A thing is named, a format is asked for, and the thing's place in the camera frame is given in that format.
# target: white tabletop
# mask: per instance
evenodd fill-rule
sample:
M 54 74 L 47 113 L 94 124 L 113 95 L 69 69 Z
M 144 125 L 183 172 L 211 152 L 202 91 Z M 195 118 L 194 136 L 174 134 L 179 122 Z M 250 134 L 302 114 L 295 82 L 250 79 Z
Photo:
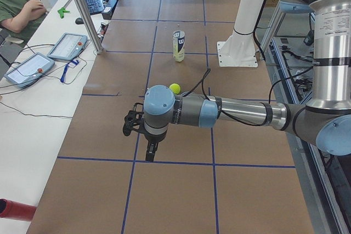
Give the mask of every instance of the white tabletop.
M 70 13 L 65 13 L 64 18 L 60 18 L 57 10 L 66 2 L 67 0 L 57 1 L 29 41 L 29 46 L 55 44 L 65 32 L 88 35 L 84 25 L 75 24 L 80 15 L 74 1 L 66 7 Z M 92 20 L 96 29 L 101 22 L 108 22 L 103 20 L 101 14 L 93 15 Z M 50 49 L 51 47 L 40 47 L 33 48 L 33 51 L 46 55 Z M 20 53 L 16 61 L 24 61 L 32 54 L 27 49 Z M 1 102 L 23 113 L 72 117 L 96 57 L 91 42 L 80 57 L 80 63 L 67 71 L 66 83 L 75 79 L 71 84 L 43 77 L 25 90 L 3 95 Z M 64 62 L 57 61 L 49 76 L 60 78 L 64 65 Z M 0 87 L 8 85 L 10 83 L 6 79 L 0 81 Z M 17 87 L 0 88 L 0 94 L 17 90 Z M 0 198 L 38 205 L 70 122 L 70 118 L 25 116 L 0 104 Z M 26 233 L 29 224 L 25 221 L 0 219 L 0 233 Z

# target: person's arm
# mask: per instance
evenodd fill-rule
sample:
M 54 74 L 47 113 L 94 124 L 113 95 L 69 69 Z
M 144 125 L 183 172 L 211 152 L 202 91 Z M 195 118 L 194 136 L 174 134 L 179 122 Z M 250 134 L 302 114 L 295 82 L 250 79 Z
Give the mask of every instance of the person's arm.
M 45 12 L 46 9 L 40 0 L 29 0 L 17 16 L 1 21 L 1 26 L 15 33 L 20 33 L 28 25 L 29 21 L 34 20 L 35 17 L 39 18 L 38 15 L 42 15 Z

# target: yellow ball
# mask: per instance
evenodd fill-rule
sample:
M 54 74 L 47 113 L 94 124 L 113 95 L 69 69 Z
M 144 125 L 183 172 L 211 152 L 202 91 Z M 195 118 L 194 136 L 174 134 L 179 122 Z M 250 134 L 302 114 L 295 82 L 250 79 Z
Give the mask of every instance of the yellow ball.
M 174 94 L 179 94 L 180 93 L 180 86 L 177 83 L 172 83 L 169 88 Z

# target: green object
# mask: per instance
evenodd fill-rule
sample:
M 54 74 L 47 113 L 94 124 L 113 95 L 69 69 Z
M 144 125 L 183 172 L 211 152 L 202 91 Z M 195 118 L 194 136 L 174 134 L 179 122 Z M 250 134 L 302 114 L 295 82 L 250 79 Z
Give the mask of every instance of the green object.
M 25 3 L 28 1 L 29 0 L 0 0 L 0 21 L 12 19 L 17 16 L 21 12 Z M 24 42 L 21 44 L 21 46 L 24 47 L 34 32 L 38 29 L 39 25 L 43 22 L 45 17 L 46 15 L 43 14 L 40 18 L 29 21 L 28 25 L 20 33 L 15 33 L 10 30 L 7 31 L 9 31 L 12 37 L 23 39 Z
M 180 85 L 178 83 L 172 83 L 169 88 L 174 94 L 180 93 Z
M 64 18 L 65 14 L 64 13 L 70 13 L 70 11 L 66 10 L 64 7 L 60 8 L 57 10 L 57 12 L 60 14 L 60 18 Z

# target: blue lanyard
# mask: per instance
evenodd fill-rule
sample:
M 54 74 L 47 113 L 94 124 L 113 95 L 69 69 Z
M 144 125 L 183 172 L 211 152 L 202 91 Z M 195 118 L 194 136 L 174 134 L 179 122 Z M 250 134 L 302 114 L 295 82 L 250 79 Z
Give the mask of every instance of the blue lanyard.
M 68 62 L 65 65 L 64 72 L 62 73 L 60 82 L 65 83 L 66 73 L 67 73 L 67 70 L 69 69 L 71 63 L 73 63 L 75 66 L 77 66 L 79 64 L 79 60 L 71 60 L 70 62 Z

